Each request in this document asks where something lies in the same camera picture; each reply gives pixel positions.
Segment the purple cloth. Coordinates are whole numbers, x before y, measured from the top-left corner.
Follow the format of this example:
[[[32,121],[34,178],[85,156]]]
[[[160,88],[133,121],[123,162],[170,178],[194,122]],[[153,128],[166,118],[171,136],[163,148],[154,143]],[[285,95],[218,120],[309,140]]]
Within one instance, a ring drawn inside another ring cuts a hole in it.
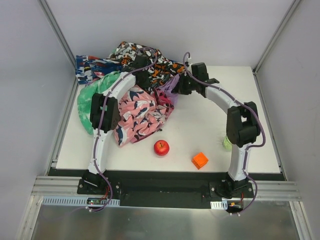
[[[174,106],[178,101],[178,93],[174,93],[173,90],[179,83],[180,75],[177,74],[173,76],[164,85],[159,86],[157,89],[164,92],[166,97],[170,100],[171,104]]]

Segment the orange black camouflage cloth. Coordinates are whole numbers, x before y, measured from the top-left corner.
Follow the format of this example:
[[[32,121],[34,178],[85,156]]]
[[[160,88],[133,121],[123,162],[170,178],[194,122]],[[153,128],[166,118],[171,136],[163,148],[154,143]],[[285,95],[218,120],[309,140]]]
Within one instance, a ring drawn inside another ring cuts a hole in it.
[[[108,59],[119,62],[123,67],[135,60],[137,55],[147,57],[152,66],[148,68],[150,88],[147,92],[151,92],[154,88],[158,88],[168,82],[177,74],[182,74],[185,67],[182,63],[166,58],[160,50],[147,47],[133,42],[123,41],[120,45],[109,54]]]

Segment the magenta pink camouflage cloth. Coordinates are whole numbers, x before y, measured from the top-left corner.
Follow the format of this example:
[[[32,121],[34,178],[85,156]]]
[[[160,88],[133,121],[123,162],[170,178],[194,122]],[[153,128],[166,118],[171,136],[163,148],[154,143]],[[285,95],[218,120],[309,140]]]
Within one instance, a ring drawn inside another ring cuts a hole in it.
[[[156,112],[159,114],[159,116],[157,116],[157,121],[159,122],[158,128],[160,128],[167,122],[175,107],[170,93],[155,88],[153,96],[156,100]]]

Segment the light pink navy patterned cloth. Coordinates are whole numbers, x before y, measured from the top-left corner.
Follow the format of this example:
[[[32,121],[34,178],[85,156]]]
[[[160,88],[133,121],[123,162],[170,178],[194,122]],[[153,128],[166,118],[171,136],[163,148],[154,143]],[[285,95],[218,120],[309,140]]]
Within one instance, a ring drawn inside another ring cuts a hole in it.
[[[166,121],[166,108],[137,85],[124,94],[118,109],[121,119],[114,137],[119,147],[152,135]]]

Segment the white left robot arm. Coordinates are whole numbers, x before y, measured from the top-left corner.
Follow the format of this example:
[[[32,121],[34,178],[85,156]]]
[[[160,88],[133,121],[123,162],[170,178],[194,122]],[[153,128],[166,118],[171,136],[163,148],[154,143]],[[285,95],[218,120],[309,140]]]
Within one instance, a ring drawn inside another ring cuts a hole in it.
[[[121,120],[118,103],[136,84],[135,74],[150,66],[152,64],[146,56],[137,55],[110,87],[92,96],[89,120],[93,127],[93,147],[89,165],[81,177],[83,189],[91,189],[100,194],[108,188],[103,173],[107,168],[107,153],[113,130]]]

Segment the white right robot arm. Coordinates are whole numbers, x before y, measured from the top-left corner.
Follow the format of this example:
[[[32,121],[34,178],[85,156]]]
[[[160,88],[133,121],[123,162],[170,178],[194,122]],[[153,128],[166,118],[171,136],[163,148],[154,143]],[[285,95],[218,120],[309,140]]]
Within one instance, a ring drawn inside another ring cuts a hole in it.
[[[254,102],[239,102],[215,78],[209,78],[205,63],[185,62],[175,91],[188,95],[196,91],[226,113],[226,136],[231,143],[231,161],[226,179],[214,187],[214,192],[226,199],[244,191],[249,184],[248,158],[250,146],[261,133],[258,111]]]

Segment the green white tie-dye cloth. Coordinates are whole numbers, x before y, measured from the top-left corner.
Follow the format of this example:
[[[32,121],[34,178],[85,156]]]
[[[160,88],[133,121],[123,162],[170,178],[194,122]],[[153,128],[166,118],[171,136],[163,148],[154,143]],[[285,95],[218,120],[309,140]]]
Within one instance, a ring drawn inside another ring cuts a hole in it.
[[[101,94],[106,91],[120,76],[119,71],[113,71],[101,79],[86,85],[80,90],[77,97],[77,111],[80,122],[84,130],[89,134],[93,135],[93,127],[90,121],[92,97],[95,93]]]

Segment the blue white patterned cloth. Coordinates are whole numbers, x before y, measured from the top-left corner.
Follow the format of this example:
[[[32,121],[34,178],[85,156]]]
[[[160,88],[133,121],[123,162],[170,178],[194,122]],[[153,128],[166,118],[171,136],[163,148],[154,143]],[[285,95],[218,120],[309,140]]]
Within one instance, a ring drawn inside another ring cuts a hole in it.
[[[79,85],[88,85],[112,72],[119,72],[122,65],[114,60],[91,55],[77,55],[75,76]]]

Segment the red apple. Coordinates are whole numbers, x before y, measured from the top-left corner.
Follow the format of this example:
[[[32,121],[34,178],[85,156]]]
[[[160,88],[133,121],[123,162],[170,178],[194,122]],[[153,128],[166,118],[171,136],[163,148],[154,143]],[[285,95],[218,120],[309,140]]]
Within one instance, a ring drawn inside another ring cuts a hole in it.
[[[158,156],[165,156],[170,151],[170,146],[167,141],[165,140],[158,140],[153,145],[154,153]]]

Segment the green transparent plastic cup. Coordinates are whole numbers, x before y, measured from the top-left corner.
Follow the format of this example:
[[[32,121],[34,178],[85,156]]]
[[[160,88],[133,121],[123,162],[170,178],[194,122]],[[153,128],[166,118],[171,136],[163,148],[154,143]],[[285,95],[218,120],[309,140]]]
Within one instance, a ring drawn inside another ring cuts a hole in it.
[[[223,142],[222,142],[222,146],[223,148],[230,152],[232,150],[232,143],[230,142],[230,140],[228,139],[228,136],[226,135],[223,139]]]

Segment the orange plastic cube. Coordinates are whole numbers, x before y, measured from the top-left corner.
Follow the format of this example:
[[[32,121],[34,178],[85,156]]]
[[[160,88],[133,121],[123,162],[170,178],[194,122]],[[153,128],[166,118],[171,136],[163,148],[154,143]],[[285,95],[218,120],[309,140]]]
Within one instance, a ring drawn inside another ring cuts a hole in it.
[[[209,159],[206,157],[206,155],[203,152],[199,152],[197,155],[195,155],[191,162],[194,164],[194,166],[200,170],[202,167],[204,167],[208,163]]]

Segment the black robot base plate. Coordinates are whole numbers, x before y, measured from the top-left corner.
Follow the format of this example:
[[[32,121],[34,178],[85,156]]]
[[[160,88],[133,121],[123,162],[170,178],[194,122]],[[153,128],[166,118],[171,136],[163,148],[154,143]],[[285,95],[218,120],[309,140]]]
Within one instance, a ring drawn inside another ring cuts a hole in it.
[[[104,195],[125,207],[208,209],[222,199],[252,199],[248,178],[232,182],[225,172],[167,172],[85,170],[78,182],[80,195]]]

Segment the left aluminium frame post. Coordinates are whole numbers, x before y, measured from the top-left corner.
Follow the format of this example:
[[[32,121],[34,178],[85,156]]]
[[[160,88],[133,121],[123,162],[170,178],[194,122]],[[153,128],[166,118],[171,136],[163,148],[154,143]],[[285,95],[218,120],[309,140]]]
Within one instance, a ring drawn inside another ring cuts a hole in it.
[[[60,45],[62,46],[64,53],[66,54],[68,60],[70,61],[71,65],[75,68],[76,67],[76,59],[75,56],[56,20],[53,11],[51,10],[50,5],[48,4],[47,0],[37,0],[39,6],[41,7],[43,13],[46,16],[55,36],[57,37]]]

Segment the aluminium frame post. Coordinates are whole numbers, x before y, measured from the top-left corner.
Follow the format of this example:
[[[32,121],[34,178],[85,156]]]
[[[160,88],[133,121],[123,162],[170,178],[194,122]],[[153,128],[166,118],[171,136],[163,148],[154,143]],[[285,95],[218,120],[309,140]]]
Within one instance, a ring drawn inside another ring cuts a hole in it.
[[[260,56],[257,64],[255,67],[252,68],[252,73],[254,76],[257,75],[259,70],[261,69],[262,65],[264,64],[265,60],[267,59],[268,55],[270,54],[271,50],[273,49],[274,45],[276,44],[278,38],[281,36],[282,32],[285,30],[288,22],[293,17],[294,13],[296,12],[297,8],[302,3],[302,0],[293,0],[289,5],[289,8],[285,12],[283,18],[281,19],[279,25],[275,29],[271,39],[269,40],[268,44],[266,45],[262,55]]]
[[[56,20],[53,11],[51,10],[50,5],[48,4],[47,0],[37,0],[39,6],[41,7],[43,13],[46,16],[55,36],[57,37],[60,45],[62,46],[64,53],[66,54],[68,60],[70,61],[71,65],[75,68],[76,67],[76,59],[75,56]]]

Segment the aluminium front rail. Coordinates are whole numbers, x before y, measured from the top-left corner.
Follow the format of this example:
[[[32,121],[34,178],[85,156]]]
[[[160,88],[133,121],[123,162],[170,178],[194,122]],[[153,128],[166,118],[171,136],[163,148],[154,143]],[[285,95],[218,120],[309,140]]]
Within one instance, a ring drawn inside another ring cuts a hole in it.
[[[80,196],[77,193],[80,177],[37,176],[31,194],[34,196]],[[301,202],[298,186],[292,181],[257,180],[259,201]]]

